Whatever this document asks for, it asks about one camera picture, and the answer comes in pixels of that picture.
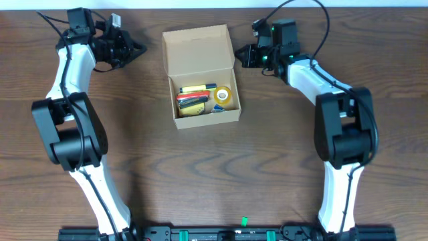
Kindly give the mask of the cardboard box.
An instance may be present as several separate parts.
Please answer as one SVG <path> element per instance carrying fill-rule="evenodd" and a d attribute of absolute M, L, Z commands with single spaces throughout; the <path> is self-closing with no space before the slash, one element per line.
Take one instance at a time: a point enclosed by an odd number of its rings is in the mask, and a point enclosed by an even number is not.
<path fill-rule="evenodd" d="M 193 29 L 167 31 L 162 36 L 163 60 L 169 80 L 173 108 L 173 120 L 178 129 L 202 127 L 236 122 L 240 118 L 241 105 L 235 79 L 235 56 L 225 24 Z M 212 113 L 217 104 L 215 91 L 210 91 L 205 111 L 197 116 L 179 116 L 177 96 L 180 88 L 202 84 L 226 86 L 231 100 L 222 106 L 225 111 Z"/>

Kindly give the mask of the yellow adhesive tape roll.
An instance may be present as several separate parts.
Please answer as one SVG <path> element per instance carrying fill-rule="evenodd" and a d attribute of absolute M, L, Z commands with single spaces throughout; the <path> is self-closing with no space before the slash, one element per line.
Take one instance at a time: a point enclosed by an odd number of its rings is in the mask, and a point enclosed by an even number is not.
<path fill-rule="evenodd" d="M 214 93 L 215 102 L 219 105 L 226 105 L 231 100 L 231 91 L 226 86 L 220 86 L 215 89 Z"/>

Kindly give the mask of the yellow blue highlighter pen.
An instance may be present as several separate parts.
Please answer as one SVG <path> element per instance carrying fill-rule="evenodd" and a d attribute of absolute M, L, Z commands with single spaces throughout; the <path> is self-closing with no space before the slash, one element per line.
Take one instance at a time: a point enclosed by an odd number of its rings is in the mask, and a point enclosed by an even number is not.
<path fill-rule="evenodd" d="M 216 84 L 202 84 L 202 85 L 196 85 L 196 86 L 186 86 L 180 88 L 180 93 L 187 93 L 187 92 L 200 92 L 200 91 L 212 91 L 217 88 Z"/>

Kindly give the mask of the white blue staples box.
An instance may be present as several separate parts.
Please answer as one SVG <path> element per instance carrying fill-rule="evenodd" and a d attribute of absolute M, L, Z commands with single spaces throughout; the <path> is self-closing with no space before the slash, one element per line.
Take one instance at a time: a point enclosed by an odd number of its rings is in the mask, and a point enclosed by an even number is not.
<path fill-rule="evenodd" d="M 225 109 L 220 106 L 219 104 L 216 104 L 213 109 L 211 110 L 212 113 L 218 113 L 218 112 L 224 112 Z"/>

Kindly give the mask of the red black stapler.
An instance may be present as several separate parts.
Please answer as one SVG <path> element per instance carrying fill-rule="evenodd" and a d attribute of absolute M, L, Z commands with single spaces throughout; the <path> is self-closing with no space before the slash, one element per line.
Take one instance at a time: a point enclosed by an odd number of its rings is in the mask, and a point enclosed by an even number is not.
<path fill-rule="evenodd" d="M 208 90 L 183 93 L 177 96 L 177 102 L 180 108 L 187 108 L 196 104 L 207 102 L 209 95 L 210 92 Z"/>

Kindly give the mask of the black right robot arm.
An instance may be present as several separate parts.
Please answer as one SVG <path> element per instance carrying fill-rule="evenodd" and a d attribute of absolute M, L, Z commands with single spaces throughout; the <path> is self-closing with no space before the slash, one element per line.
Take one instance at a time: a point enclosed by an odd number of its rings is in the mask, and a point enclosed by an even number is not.
<path fill-rule="evenodd" d="M 358 180 L 379 145 L 371 93 L 338 81 L 301 53 L 293 19 L 259 19 L 252 30 L 257 42 L 235 51 L 242 66 L 281 79 L 315 106 L 314 145 L 325 170 L 318 220 L 325 234 L 342 240 L 355 226 Z"/>

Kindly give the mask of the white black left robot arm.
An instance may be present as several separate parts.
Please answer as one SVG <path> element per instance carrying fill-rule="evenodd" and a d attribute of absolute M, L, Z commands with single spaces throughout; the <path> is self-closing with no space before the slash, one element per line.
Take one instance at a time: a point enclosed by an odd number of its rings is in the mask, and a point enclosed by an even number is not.
<path fill-rule="evenodd" d="M 88 92 L 98 63 L 123 68 L 146 46 L 121 28 L 119 15 L 94 21 L 95 14 L 83 7 L 67 11 L 68 28 L 56 31 L 56 79 L 31 113 L 49 160 L 78 183 L 98 222 L 95 228 L 62 228 L 58 240 L 142 240 L 107 166 L 108 137 Z"/>

